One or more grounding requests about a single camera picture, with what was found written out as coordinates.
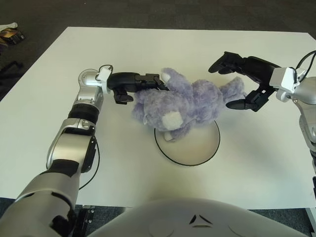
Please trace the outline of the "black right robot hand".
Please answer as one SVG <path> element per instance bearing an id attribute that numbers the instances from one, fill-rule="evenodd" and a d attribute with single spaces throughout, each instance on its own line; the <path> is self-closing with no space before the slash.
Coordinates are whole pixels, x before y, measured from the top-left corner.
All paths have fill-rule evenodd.
<path id="1" fill-rule="evenodd" d="M 251 91 L 244 99 L 235 99 L 226 103 L 229 109 L 254 112 L 259 111 L 274 92 L 283 102 L 300 98 L 304 92 L 303 78 L 307 72 L 301 68 L 282 68 L 254 56 L 243 58 L 232 52 L 225 52 L 208 71 L 218 72 L 221 75 L 238 73 L 259 84 L 258 89 Z"/>

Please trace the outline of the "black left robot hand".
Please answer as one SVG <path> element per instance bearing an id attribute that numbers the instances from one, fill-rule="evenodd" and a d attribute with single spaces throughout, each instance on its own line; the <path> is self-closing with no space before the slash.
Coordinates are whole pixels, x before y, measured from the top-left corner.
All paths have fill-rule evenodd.
<path id="1" fill-rule="evenodd" d="M 101 83 L 104 92 L 114 93 L 114 101 L 117 104 L 126 105 L 133 101 L 128 93 L 136 93 L 147 89 L 168 90 L 158 74 L 140 75 L 134 72 L 113 73 L 112 65 L 104 65 L 99 68 L 95 79 Z"/>

